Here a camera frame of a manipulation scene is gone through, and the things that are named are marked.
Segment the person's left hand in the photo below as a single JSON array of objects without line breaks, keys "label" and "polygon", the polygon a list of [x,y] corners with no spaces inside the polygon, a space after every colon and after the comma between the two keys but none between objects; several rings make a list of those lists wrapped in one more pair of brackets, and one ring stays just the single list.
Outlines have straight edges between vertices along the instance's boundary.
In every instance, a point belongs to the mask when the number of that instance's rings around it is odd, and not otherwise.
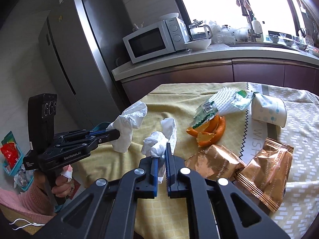
[{"label": "person's left hand", "polygon": [[[34,171],[33,179],[36,186],[46,195],[45,191],[45,182],[46,176],[41,171]],[[62,175],[57,177],[56,185],[51,189],[51,192],[55,194],[57,197],[67,197],[71,192],[71,183],[68,179]]]}]

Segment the pink sleeved left forearm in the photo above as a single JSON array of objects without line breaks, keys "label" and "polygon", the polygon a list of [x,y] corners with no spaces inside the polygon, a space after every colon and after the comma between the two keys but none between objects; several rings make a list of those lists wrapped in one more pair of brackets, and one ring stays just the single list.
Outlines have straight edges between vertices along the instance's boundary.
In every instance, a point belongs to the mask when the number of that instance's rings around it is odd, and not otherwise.
[{"label": "pink sleeved left forearm", "polygon": [[36,223],[46,224],[55,216],[54,206],[35,184],[19,195],[1,188],[2,206],[30,218]]}]

